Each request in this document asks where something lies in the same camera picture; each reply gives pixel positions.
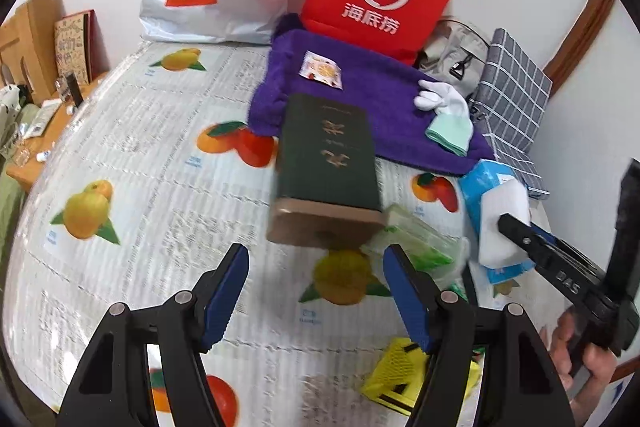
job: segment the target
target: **screw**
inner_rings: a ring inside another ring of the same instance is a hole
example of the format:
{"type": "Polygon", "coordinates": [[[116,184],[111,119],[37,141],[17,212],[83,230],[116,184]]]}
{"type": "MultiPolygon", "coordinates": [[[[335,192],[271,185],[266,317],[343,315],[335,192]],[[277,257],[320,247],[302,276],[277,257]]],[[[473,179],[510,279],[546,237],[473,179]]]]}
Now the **screw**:
{"type": "Polygon", "coordinates": [[[113,315],[114,317],[120,315],[123,311],[124,311],[124,304],[122,304],[121,302],[116,302],[115,304],[111,305],[111,308],[109,308],[110,314],[113,315]]]}
{"type": "Polygon", "coordinates": [[[451,290],[445,290],[444,292],[442,292],[440,294],[440,298],[449,304],[458,302],[458,294],[455,292],[452,292],[451,290]]]}
{"type": "Polygon", "coordinates": [[[178,304],[187,304],[191,300],[191,292],[187,290],[178,292],[174,299],[178,304]]]}
{"type": "Polygon", "coordinates": [[[507,306],[507,311],[510,312],[511,315],[516,315],[516,317],[519,317],[524,313],[524,308],[519,304],[512,302],[507,306]]]}

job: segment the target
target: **purple towel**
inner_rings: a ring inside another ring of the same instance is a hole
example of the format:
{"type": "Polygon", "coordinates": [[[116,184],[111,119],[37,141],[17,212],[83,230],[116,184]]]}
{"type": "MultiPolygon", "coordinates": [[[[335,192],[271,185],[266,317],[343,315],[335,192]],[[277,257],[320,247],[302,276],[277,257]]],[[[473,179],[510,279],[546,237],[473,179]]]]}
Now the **purple towel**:
{"type": "Polygon", "coordinates": [[[434,81],[393,58],[308,32],[296,14],[289,14],[274,35],[267,74],[249,109],[249,128],[258,135],[278,136],[289,95],[305,92],[365,109],[376,155],[388,160],[456,176],[469,172],[481,158],[493,160],[494,153],[477,128],[467,157],[457,156],[425,136],[435,113],[414,107],[421,79],[434,81]],[[300,76],[307,51],[338,64],[343,89],[300,76]]]}

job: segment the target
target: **wooden desk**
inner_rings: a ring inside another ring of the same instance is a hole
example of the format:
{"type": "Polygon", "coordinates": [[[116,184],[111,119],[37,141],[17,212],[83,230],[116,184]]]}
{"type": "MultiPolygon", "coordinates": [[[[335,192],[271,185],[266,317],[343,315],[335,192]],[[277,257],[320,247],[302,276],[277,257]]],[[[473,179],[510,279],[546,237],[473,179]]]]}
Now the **wooden desk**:
{"type": "MultiPolygon", "coordinates": [[[[94,80],[87,86],[80,86],[82,97],[87,98],[97,86],[97,80],[94,80]]],[[[24,144],[31,152],[29,161],[22,167],[18,167],[15,163],[7,166],[6,173],[16,180],[26,193],[31,191],[31,187],[33,187],[42,169],[44,169],[44,163],[36,161],[36,154],[51,150],[52,143],[60,138],[66,125],[72,118],[73,115],[69,116],[66,113],[66,106],[61,105],[55,115],[53,115],[42,136],[25,140],[24,144]]]]}

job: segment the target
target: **blue gripper pad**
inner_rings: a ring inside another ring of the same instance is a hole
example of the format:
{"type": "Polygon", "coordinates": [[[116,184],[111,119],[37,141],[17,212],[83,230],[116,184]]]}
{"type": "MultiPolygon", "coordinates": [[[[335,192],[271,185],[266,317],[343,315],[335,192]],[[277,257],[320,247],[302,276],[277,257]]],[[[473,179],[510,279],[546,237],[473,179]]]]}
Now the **blue gripper pad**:
{"type": "Polygon", "coordinates": [[[205,309],[205,330],[201,340],[203,347],[211,349],[213,344],[222,340],[248,273],[249,252],[239,245],[238,251],[205,309]]]}
{"type": "Polygon", "coordinates": [[[428,353],[431,342],[428,333],[429,316],[391,247],[385,250],[382,258],[382,267],[391,295],[396,301],[396,307],[398,307],[409,337],[425,353],[428,353]]]}

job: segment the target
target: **green fabric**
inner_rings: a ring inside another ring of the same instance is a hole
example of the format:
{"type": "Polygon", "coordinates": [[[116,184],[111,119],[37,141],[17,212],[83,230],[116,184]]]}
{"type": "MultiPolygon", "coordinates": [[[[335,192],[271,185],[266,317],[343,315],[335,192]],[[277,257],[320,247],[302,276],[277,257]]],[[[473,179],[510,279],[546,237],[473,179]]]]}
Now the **green fabric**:
{"type": "MultiPolygon", "coordinates": [[[[18,115],[19,123],[31,123],[36,116],[38,108],[28,104],[22,108],[18,115]]],[[[20,184],[6,173],[9,162],[0,156],[0,262],[4,261],[11,252],[14,232],[18,226],[22,204],[26,194],[20,184]]]]}
{"type": "Polygon", "coordinates": [[[458,156],[466,156],[468,153],[473,133],[471,120],[452,114],[437,115],[425,131],[428,138],[458,156]]]}

